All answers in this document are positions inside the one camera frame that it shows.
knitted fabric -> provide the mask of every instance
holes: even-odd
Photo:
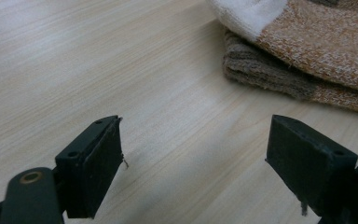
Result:
[[[297,99],[358,112],[358,91],[310,76],[225,29],[224,74],[241,83],[290,94]]]
[[[332,6],[208,0],[217,18],[250,43],[307,74],[358,90],[358,7],[351,8],[358,1],[324,1]]]

white fabric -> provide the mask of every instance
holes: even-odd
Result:
[[[217,18],[231,31],[256,41],[261,31],[278,18],[287,0],[207,0]]]

light wood surface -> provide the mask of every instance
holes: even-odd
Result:
[[[130,168],[94,220],[66,223],[316,223],[264,162],[271,116],[358,153],[358,114],[228,81],[223,53],[203,0],[0,1],[0,201],[120,115]]]

